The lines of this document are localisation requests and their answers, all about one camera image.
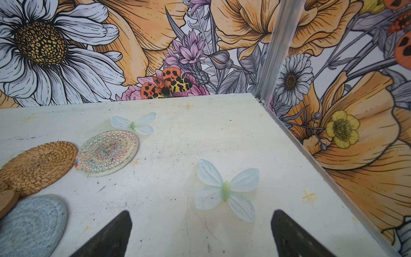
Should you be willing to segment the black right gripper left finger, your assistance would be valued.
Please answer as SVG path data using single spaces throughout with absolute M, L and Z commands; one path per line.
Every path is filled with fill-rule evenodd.
M 128 211 L 119 213 L 72 257 L 124 257 L 132 230 Z

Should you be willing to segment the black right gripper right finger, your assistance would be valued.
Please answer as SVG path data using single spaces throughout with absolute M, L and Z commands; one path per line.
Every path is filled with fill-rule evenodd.
M 273 213 L 271 231 L 279 257 L 335 257 L 281 209 Z

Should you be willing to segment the grey-blue woven round coaster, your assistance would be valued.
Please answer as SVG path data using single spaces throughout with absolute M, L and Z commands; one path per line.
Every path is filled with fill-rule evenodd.
M 1 218 L 2 257 L 50 257 L 67 223 L 67 207 L 54 195 L 19 201 Z

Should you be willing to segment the multicolour zigzag round coaster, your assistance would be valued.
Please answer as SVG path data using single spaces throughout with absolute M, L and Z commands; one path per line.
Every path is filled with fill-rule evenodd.
M 112 130 L 84 142 L 77 154 L 75 168 L 87 177 L 102 177 L 118 172 L 137 154 L 139 140 L 135 133 Z

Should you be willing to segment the woven rattan round coaster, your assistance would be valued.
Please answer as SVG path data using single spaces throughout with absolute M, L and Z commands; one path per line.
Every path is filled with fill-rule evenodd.
M 1 168 L 1 182 L 27 197 L 62 178 L 73 166 L 76 145 L 56 141 L 33 147 L 11 159 Z

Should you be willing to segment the cork paw print coaster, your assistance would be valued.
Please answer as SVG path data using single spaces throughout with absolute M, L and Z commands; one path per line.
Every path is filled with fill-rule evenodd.
M 0 218 L 4 217 L 16 204 L 19 199 L 19 193 L 9 188 L 7 184 L 1 181 L 0 188 Z

